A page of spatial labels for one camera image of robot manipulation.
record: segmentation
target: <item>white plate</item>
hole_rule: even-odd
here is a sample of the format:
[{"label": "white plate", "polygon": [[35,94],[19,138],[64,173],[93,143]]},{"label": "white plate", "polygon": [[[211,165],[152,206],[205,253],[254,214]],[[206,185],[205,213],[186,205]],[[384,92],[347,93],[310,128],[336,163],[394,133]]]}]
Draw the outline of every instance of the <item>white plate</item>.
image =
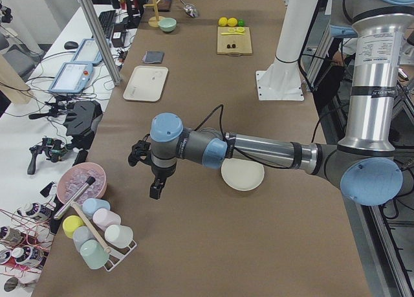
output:
[{"label": "white plate", "polygon": [[224,160],[221,176],[227,185],[245,192],[261,184],[265,177],[265,169],[257,162],[231,158]]},{"label": "white plate", "polygon": [[168,69],[159,66],[135,67],[125,88],[124,98],[130,101],[156,102],[160,99]]}]

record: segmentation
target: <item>white pillar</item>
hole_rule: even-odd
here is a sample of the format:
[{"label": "white pillar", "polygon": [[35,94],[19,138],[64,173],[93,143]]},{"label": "white pillar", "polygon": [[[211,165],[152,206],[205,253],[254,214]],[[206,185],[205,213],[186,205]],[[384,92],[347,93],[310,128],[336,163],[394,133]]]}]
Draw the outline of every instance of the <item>white pillar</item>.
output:
[{"label": "white pillar", "polygon": [[259,100],[303,101],[296,60],[317,4],[318,0],[289,0],[275,60],[267,71],[256,72]]}]

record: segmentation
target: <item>chair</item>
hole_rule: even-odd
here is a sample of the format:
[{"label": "chair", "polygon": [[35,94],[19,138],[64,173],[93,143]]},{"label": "chair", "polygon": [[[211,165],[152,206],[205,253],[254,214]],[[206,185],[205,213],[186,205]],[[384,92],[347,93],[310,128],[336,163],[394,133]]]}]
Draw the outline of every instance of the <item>chair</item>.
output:
[{"label": "chair", "polygon": [[[0,50],[9,48],[10,44],[5,36],[0,33]],[[23,79],[27,79],[36,66],[33,59],[18,49],[7,50],[3,54],[5,60],[13,67],[17,74]]]}]

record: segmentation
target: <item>metal scoop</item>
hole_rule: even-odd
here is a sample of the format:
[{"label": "metal scoop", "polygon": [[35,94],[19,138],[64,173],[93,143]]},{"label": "metal scoop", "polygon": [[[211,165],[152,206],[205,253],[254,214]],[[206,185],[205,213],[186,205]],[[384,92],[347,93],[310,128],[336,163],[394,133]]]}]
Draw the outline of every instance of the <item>metal scoop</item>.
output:
[{"label": "metal scoop", "polygon": [[186,14],[188,14],[190,17],[198,17],[199,11],[193,4],[186,4],[183,0],[180,0],[180,2],[184,5],[184,11]]}]

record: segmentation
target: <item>lemon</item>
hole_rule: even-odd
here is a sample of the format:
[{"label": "lemon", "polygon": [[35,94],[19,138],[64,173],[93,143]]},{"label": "lemon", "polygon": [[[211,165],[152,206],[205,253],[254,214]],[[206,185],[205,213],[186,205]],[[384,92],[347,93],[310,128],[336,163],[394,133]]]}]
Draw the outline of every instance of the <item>lemon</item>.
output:
[{"label": "lemon", "polygon": [[231,17],[229,20],[227,20],[227,25],[229,27],[235,27],[237,25],[237,19],[235,17]]},{"label": "lemon", "polygon": [[220,27],[225,27],[227,25],[227,18],[226,17],[221,17],[219,19],[219,26]]}]

